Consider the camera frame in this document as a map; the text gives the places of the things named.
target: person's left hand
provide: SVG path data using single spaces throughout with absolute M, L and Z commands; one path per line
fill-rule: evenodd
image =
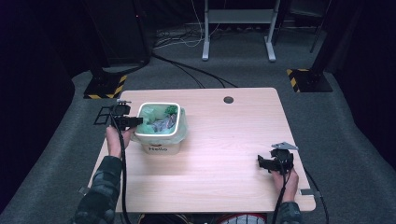
M 130 128 L 126 131 L 121 131 L 125 148 L 128 147 L 129 142 L 131 141 L 131 134 L 135 130 L 136 128 Z M 114 128 L 113 126 L 108 126 L 106 128 L 106 140 L 107 140 L 108 155 L 121 159 L 120 137 L 119 137 L 119 133 L 117 132 L 117 129 Z

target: yellow and black striped tape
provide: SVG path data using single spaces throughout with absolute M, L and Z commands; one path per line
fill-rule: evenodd
M 96 93 L 96 94 L 85 94 L 84 98 L 86 99 L 108 99 L 108 98 L 118 98 L 123 85 L 125 84 L 125 80 L 126 80 L 127 76 L 123 76 L 120 78 L 120 82 L 118 87 L 114 90 L 114 92 L 110 92 L 110 93 Z
M 308 69 L 288 69 L 287 70 L 287 73 L 288 73 L 288 76 L 289 76 L 289 79 L 290 79 L 291 86 L 293 87 L 293 90 L 295 92 L 300 92 L 300 89 L 298 87 L 298 83 L 296 81 L 296 78 L 294 77 L 294 73 L 297 73 L 297 72 L 309 72 L 309 70 Z

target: metal stand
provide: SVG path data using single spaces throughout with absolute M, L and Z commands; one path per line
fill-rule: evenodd
M 277 12 L 280 0 L 276 0 L 273 9 L 211 9 L 209 10 L 208 0 L 205 0 L 205 42 L 202 60 L 209 59 L 209 23 L 270 23 L 268 36 L 264 37 L 270 62 L 276 60 L 272 44 L 272 36 L 276 24 Z

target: camouflage sleeve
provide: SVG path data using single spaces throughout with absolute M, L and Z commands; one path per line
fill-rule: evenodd
M 279 217 L 281 224 L 303 224 L 303 216 L 297 203 L 282 203 Z
M 73 224 L 110 224 L 115 217 L 120 195 L 122 163 L 119 158 L 106 156 L 92 179 L 90 191 L 81 199 Z

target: hand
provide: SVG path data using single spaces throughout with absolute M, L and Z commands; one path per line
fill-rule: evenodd
M 129 142 L 131 140 L 131 134 L 135 131 L 135 129 L 136 128 L 130 128 L 127 131 L 121 131 L 125 148 L 128 147 Z M 121 159 L 120 137 L 116 128 L 112 126 L 108 126 L 106 128 L 106 140 L 107 140 L 108 155 Z
M 280 191 L 283 188 L 283 175 L 281 175 L 277 171 L 271 171 L 271 174 L 272 174 L 274 182 L 275 182 L 276 192 L 280 193 Z M 288 179 L 289 179 L 289 181 L 286 184 L 286 189 L 285 189 L 285 193 L 283 195 L 282 203 L 294 202 L 294 197 L 297 193 L 298 180 L 299 180 L 299 176 L 297 175 L 294 168 L 292 168 L 290 170 L 290 172 L 286 174 L 286 180 L 288 180 Z

